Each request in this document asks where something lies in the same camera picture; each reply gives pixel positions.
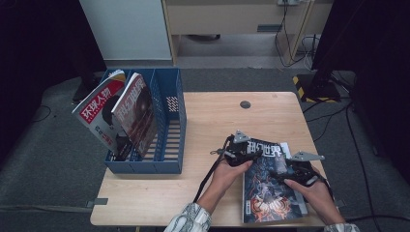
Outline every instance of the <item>sleeve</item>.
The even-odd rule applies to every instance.
[[[360,229],[355,224],[341,223],[341,224],[326,225],[323,231],[324,232],[360,232]]]
[[[211,227],[211,215],[196,203],[188,204],[175,216],[164,232],[206,232]]]

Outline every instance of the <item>red magazine cover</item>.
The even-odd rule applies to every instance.
[[[149,87],[140,73],[131,76],[111,112],[138,154],[144,157],[157,134],[157,122]]]
[[[111,108],[124,91],[126,75],[117,70],[111,73],[72,114],[94,134],[112,153],[116,160],[125,160],[132,145],[119,123],[112,117]]]

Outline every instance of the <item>magazine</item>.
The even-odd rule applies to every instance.
[[[263,149],[263,155],[244,174],[243,222],[255,223],[301,218],[308,213],[304,197],[271,173],[287,172],[287,143],[272,143],[252,138],[248,153]]]
[[[116,160],[125,160],[132,149],[129,138],[111,114],[111,108],[124,91],[125,82],[123,71],[111,73],[72,112],[114,154]]]
[[[157,134],[149,87],[140,73],[133,73],[111,110],[137,153],[144,157]]]

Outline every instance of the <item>robotic hand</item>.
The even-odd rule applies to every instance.
[[[293,180],[299,184],[310,187],[317,180],[325,181],[319,173],[315,172],[311,167],[311,160],[323,160],[323,156],[317,156],[310,153],[299,152],[292,156],[291,159],[286,159],[288,172],[276,173],[272,172],[271,176],[283,183],[285,179]]]
[[[226,138],[225,144],[229,142],[226,148],[218,149],[217,153],[223,154],[231,166],[239,166],[248,160],[257,160],[262,156],[263,151],[248,153],[248,141],[250,137],[237,130],[235,135],[232,134]]]

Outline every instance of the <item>small round object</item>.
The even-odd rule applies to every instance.
[[[250,102],[249,101],[241,101],[240,106],[242,108],[250,108]]]

